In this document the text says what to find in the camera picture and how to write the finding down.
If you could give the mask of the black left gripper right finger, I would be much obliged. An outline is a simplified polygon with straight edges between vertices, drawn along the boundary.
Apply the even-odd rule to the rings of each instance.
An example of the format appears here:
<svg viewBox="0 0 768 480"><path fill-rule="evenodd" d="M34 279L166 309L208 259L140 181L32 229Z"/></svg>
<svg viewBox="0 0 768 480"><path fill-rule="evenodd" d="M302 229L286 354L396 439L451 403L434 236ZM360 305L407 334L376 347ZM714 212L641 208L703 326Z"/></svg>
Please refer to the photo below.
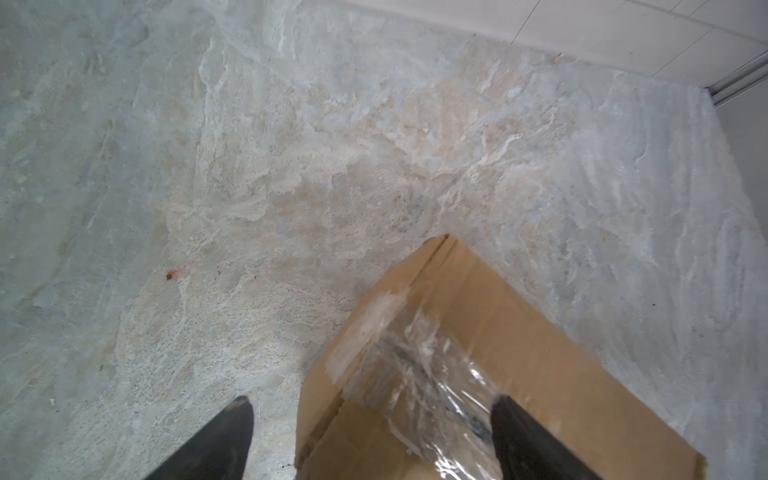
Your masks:
<svg viewBox="0 0 768 480"><path fill-rule="evenodd" d="M504 480L600 479L510 396L494 399L490 424Z"/></svg>

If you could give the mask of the brown cardboard express box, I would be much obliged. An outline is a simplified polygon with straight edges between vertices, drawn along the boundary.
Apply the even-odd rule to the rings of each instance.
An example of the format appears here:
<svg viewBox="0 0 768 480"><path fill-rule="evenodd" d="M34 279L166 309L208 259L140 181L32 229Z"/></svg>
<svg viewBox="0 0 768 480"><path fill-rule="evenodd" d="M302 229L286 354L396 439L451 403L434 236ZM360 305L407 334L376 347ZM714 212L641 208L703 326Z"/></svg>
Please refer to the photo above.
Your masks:
<svg viewBox="0 0 768 480"><path fill-rule="evenodd" d="M503 479L508 395L600 479L703 479L706 458L452 235L358 302L300 393L301 479Z"/></svg>

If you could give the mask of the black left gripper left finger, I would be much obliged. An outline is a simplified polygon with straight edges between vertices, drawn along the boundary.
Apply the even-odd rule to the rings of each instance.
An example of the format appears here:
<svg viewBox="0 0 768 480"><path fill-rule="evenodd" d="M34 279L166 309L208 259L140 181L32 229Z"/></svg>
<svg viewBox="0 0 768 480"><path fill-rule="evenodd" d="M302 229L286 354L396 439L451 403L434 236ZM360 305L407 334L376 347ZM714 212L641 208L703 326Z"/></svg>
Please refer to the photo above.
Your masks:
<svg viewBox="0 0 768 480"><path fill-rule="evenodd" d="M247 396L238 396L146 480L242 480L253 429L253 407Z"/></svg>

